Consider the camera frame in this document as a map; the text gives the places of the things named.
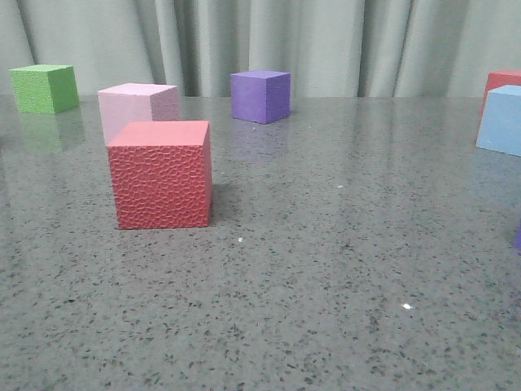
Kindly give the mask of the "light blue foam cube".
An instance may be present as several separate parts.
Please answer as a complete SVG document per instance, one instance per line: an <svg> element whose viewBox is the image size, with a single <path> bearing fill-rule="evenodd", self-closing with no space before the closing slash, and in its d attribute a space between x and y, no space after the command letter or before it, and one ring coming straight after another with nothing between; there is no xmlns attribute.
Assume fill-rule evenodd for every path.
<svg viewBox="0 0 521 391"><path fill-rule="evenodd" d="M476 146L520 156L520 86L505 85L488 92Z"/></svg>

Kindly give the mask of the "purple foam cube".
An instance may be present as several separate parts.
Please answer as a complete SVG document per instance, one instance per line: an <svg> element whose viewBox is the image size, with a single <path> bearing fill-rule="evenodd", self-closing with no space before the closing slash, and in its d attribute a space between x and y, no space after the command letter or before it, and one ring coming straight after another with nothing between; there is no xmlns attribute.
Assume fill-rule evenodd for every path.
<svg viewBox="0 0 521 391"><path fill-rule="evenodd" d="M290 116L291 74L251 70L230 75L234 119L269 124Z"/></svg>

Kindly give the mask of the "red textured foam cube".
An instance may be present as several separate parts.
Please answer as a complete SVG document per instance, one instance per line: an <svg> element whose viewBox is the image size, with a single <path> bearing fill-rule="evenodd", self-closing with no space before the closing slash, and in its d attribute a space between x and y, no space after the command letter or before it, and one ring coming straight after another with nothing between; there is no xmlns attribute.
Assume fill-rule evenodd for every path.
<svg viewBox="0 0 521 391"><path fill-rule="evenodd" d="M212 158L208 121L137 121L108 145L120 229L209 224Z"/></svg>

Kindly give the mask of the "grey-green curtain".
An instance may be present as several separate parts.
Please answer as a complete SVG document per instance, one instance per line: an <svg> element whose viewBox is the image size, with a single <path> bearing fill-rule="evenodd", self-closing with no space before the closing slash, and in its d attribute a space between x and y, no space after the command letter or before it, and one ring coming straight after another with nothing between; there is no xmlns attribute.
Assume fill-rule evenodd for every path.
<svg viewBox="0 0 521 391"><path fill-rule="evenodd" d="M9 72L69 64L78 89L172 84L230 92L233 72L289 72L296 97L480 96L520 66L517 1L4 1Z"/></svg>

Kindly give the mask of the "pink foam cube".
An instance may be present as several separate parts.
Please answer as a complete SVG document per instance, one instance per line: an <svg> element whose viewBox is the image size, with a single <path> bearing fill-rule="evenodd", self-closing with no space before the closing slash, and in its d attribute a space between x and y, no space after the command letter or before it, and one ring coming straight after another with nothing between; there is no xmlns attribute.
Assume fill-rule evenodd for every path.
<svg viewBox="0 0 521 391"><path fill-rule="evenodd" d="M125 83L98 91L105 144L133 121L179 121L177 86Z"/></svg>

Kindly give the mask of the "green foam cube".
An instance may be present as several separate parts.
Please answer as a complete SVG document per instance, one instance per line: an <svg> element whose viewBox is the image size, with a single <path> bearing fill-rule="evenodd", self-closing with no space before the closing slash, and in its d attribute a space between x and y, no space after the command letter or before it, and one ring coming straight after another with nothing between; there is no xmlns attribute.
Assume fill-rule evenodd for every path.
<svg viewBox="0 0 521 391"><path fill-rule="evenodd" d="M9 73L20 112L56 114L80 104L71 65L36 64Z"/></svg>

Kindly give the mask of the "purple cube at right edge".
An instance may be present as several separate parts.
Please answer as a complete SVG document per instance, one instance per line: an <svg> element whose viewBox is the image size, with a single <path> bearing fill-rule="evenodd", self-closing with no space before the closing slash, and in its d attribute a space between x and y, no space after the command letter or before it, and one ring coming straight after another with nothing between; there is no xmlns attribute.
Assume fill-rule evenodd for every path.
<svg viewBox="0 0 521 391"><path fill-rule="evenodd" d="M514 248L520 250L521 249L521 223L519 223L518 228L516 230L514 240L513 240Z"/></svg>

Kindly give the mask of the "red foam cube far right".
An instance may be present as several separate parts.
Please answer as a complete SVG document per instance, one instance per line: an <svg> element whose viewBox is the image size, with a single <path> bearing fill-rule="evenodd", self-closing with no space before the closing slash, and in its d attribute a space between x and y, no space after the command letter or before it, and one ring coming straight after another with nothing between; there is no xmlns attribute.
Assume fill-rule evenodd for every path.
<svg viewBox="0 0 521 391"><path fill-rule="evenodd" d="M513 70L513 69L505 69L490 72L488 74L488 78L484 88L484 95L482 99L482 105L479 114L482 115L484 111L484 107L486 104L486 100L488 97L488 92L490 90L499 88L501 86L520 86L521 85L521 70Z"/></svg>

